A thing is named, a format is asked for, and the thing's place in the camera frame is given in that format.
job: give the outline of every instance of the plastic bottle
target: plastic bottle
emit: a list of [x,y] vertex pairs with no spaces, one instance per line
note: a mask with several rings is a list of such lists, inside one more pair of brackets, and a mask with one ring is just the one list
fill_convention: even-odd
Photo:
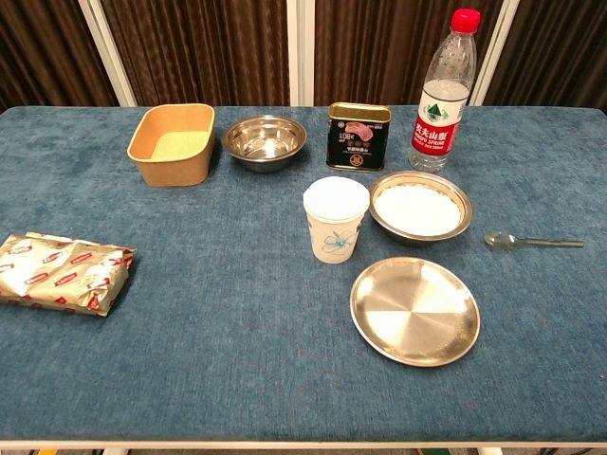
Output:
[[458,9],[451,18],[451,34],[434,52],[409,151],[409,162],[419,171],[436,173],[447,164],[474,82],[473,34],[480,22],[481,13],[476,9]]

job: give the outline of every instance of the bottle label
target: bottle label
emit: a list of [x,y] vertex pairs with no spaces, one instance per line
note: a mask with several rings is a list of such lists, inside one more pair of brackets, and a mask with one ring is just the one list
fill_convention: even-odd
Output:
[[426,155],[448,154],[467,100],[440,100],[423,91],[411,141],[415,149]]

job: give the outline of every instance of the metal spoon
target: metal spoon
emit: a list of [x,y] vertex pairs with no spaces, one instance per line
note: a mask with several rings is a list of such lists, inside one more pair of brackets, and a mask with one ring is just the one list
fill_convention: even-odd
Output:
[[492,248],[516,249],[520,246],[559,246],[563,248],[582,248],[584,242],[581,240],[548,240],[548,239],[517,239],[507,232],[488,232],[485,234],[485,242]]

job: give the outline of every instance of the white paper cup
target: white paper cup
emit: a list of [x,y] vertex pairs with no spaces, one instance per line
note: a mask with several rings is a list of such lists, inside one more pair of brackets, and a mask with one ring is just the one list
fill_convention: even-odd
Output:
[[350,259],[369,209],[369,191],[350,178],[325,177],[303,193],[303,207],[314,256],[328,264]]

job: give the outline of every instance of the brown curtain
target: brown curtain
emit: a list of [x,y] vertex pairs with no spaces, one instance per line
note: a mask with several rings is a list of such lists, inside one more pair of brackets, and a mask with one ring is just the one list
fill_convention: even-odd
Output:
[[314,103],[418,103],[452,13],[464,7],[481,11],[478,71],[501,5],[501,0],[317,1]]
[[285,0],[102,5],[138,104],[289,104]]
[[607,110],[607,2],[521,0],[484,104]]
[[118,105],[77,0],[0,0],[0,81],[0,111]]

